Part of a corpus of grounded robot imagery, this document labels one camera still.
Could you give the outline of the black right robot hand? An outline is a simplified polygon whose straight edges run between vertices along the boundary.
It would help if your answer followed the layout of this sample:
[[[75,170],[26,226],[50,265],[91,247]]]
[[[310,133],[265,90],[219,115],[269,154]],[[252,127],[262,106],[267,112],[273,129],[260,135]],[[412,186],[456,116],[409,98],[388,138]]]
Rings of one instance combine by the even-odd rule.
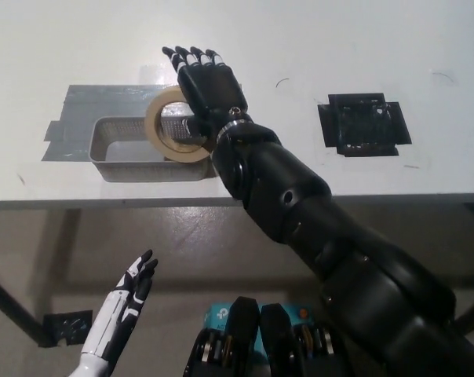
[[[164,46],[162,52],[177,73],[178,86],[193,112],[188,122],[191,132],[210,140],[230,122],[251,120],[233,70],[216,51]]]

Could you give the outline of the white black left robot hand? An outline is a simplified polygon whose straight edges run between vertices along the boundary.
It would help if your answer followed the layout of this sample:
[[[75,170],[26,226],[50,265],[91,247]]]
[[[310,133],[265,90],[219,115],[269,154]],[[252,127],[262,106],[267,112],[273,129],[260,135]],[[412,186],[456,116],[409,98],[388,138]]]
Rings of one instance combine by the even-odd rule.
[[[108,293],[82,348],[108,362],[116,360],[136,326],[152,286],[158,260],[148,250],[124,272]]]

